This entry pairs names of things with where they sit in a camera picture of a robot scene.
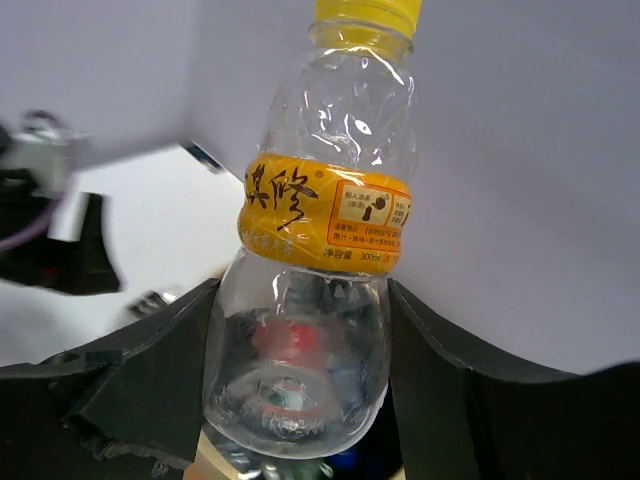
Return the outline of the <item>yellow label clear bottle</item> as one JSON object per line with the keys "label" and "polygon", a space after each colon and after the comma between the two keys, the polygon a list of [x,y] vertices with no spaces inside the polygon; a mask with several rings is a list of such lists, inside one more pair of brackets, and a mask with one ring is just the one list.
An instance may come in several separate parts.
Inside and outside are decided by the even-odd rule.
{"label": "yellow label clear bottle", "polygon": [[240,248],[211,312],[206,421],[244,448],[314,459],[370,429],[391,363],[388,277],[418,163],[406,64],[417,1],[319,1],[312,48],[244,174]]}

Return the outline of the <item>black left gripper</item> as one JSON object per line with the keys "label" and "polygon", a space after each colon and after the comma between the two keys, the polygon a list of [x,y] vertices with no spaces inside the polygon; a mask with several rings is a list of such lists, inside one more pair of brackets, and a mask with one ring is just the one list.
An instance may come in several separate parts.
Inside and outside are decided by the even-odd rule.
{"label": "black left gripper", "polygon": [[[51,201],[26,171],[1,173],[1,238]],[[1,253],[1,278],[74,295],[116,293],[105,244],[106,198],[86,195],[79,238],[49,228]],[[153,314],[40,364],[1,370],[4,479],[180,479],[203,423],[207,331],[219,282],[209,279]]]}

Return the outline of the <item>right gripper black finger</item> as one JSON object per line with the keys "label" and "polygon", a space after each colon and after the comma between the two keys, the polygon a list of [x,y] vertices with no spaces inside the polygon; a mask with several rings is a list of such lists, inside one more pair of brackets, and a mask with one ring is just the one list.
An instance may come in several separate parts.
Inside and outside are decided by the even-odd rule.
{"label": "right gripper black finger", "polygon": [[635,479],[639,365],[588,374],[510,354],[397,281],[391,389],[410,479]]}

